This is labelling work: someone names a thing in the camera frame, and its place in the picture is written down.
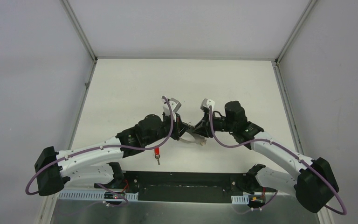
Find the metal keyring plate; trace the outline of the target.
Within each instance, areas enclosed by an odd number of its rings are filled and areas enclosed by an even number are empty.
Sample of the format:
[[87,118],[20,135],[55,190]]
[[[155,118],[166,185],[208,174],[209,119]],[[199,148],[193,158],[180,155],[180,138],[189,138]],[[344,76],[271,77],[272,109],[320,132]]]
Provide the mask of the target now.
[[179,138],[179,141],[186,144],[205,145],[207,139],[194,132],[194,128],[190,127],[186,132]]

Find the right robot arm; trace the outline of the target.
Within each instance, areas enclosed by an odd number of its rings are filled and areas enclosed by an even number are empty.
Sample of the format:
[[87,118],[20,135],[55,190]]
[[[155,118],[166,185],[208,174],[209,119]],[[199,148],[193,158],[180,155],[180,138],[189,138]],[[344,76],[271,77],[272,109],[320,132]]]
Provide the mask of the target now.
[[295,197],[312,213],[325,207],[340,215],[347,214],[339,196],[338,183],[326,159],[313,159],[289,150],[262,127],[248,121],[239,101],[226,103],[225,115],[215,116],[214,105],[211,99],[204,99],[201,103],[204,116],[195,126],[197,134],[213,138],[225,148],[246,147],[284,169],[280,172],[262,164],[254,165],[246,173],[248,192],[262,187],[272,188]]

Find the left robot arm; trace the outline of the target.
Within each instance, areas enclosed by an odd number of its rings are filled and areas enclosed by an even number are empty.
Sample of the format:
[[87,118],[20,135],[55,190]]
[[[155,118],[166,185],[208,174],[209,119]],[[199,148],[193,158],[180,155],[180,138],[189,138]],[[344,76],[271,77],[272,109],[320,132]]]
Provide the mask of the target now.
[[182,135],[193,127],[183,122],[178,113],[163,112],[159,117],[147,115],[135,126],[119,132],[116,136],[93,146],[74,150],[57,151],[53,146],[42,150],[34,164],[35,175],[26,186],[26,194],[32,195],[30,185],[36,181],[40,196],[49,196],[63,190],[67,183],[92,183],[109,185],[118,189],[123,185],[124,177],[117,168],[106,171],[91,167],[112,160],[137,155],[143,151],[155,150],[169,139],[180,140]]

